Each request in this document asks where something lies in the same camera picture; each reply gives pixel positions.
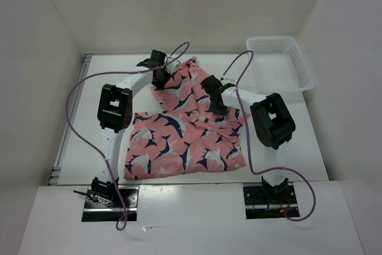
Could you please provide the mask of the pink patterned shorts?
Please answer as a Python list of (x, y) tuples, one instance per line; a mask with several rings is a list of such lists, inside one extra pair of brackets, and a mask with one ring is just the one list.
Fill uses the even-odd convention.
[(181, 64), (164, 89), (152, 88), (161, 112), (134, 115), (125, 180), (146, 180), (197, 172), (219, 173), (245, 166), (239, 109), (217, 115), (202, 88), (209, 77), (196, 57)]

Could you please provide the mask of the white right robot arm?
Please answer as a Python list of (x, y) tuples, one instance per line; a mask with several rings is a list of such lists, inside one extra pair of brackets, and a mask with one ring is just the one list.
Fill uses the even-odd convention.
[(210, 96), (210, 109), (213, 113), (224, 115), (228, 107), (239, 109), (243, 116), (249, 115), (254, 124), (255, 134), (264, 147), (265, 171), (253, 170), (261, 176), (262, 196), (268, 203), (275, 203), (283, 195), (289, 180), (285, 175), (289, 142), (296, 129), (295, 122), (283, 100), (273, 93), (265, 96), (242, 90), (232, 82), (209, 76), (201, 82), (202, 88)]

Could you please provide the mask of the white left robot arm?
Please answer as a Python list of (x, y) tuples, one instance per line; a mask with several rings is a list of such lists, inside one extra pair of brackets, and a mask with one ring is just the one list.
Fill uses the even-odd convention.
[(133, 118), (133, 98), (147, 85), (163, 88), (170, 78), (165, 68), (167, 55), (153, 50), (135, 71), (116, 84), (105, 84), (101, 89), (97, 119), (101, 127), (101, 157), (106, 167), (91, 183), (92, 194), (106, 207), (119, 201), (118, 160), (122, 137)]

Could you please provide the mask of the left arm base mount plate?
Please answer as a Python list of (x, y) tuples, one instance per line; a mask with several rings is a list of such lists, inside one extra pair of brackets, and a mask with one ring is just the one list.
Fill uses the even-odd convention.
[[(139, 187), (123, 186), (119, 190), (127, 206), (128, 221), (136, 222)], [(82, 222), (116, 222), (123, 215), (124, 209), (118, 196), (113, 200), (103, 199), (93, 194), (90, 188), (77, 194), (85, 197)]]

